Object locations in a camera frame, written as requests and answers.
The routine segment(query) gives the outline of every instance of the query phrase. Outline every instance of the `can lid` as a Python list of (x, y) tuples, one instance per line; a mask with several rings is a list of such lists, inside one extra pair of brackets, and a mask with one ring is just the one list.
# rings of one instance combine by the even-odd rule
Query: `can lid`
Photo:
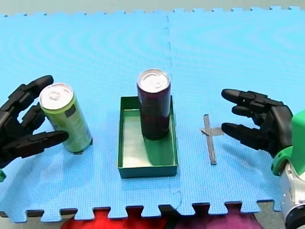
[(73, 90), (65, 83), (55, 83), (45, 87), (39, 95), (40, 105), (48, 110), (58, 110), (73, 99)]
[(138, 86), (149, 93), (157, 93), (166, 89), (170, 84), (169, 76), (159, 69), (149, 69), (141, 73)]

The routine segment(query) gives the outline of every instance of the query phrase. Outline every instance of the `purple fabric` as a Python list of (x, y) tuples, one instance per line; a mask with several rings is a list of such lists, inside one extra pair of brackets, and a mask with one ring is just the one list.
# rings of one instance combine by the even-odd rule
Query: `purple fabric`
[(236, 206), (227, 206), (229, 213), (223, 216), (208, 214), (182, 218), (175, 229), (263, 229), (254, 214), (240, 213)]

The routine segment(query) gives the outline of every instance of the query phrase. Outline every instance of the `green box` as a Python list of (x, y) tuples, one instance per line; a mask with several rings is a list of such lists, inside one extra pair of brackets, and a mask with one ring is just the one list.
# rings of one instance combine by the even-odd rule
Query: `green box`
[(178, 158), (173, 115), (170, 132), (161, 140), (142, 135), (138, 97), (121, 97), (118, 169), (122, 178), (169, 177), (177, 174)]

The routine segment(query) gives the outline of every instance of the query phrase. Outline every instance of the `blue foam mat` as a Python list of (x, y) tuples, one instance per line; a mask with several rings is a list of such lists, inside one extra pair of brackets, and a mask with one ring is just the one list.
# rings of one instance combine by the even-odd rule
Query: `blue foam mat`
[[(191, 215), (196, 203), (210, 203), (210, 214), (226, 213), (226, 202), (257, 212), (257, 201), (274, 200), (280, 210), (278, 179), (266, 152), (217, 136), (218, 165), (212, 167), (199, 131), (204, 114), (213, 127), (253, 126), (231, 114), (223, 88), (267, 93), (293, 112), (303, 109), (295, 98), (305, 80), (305, 14), (272, 9), (0, 18), (0, 102), (20, 83), (52, 74), (74, 88), (94, 136), (82, 156), (60, 145), (8, 165), (0, 211), (25, 222), (28, 210), (43, 210), (42, 221), (58, 221), (60, 210), (71, 208), (78, 210), (76, 219), (92, 219), (92, 209), (103, 207), (111, 208), (111, 218), (126, 217), (127, 206), (144, 206), (143, 217), (159, 216), (159, 205)], [(116, 168), (120, 96), (136, 95), (137, 75), (147, 68), (172, 76), (179, 172), (124, 180)], [(51, 130), (47, 122), (38, 131), (45, 130)]]

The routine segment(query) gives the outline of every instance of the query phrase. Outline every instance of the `can label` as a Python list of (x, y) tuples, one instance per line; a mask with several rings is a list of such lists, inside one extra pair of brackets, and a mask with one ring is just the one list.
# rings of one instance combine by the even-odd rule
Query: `can label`
[(69, 133), (68, 140), (63, 143), (68, 151), (80, 152), (91, 143), (92, 135), (76, 100), (67, 111), (46, 116), (54, 130)]

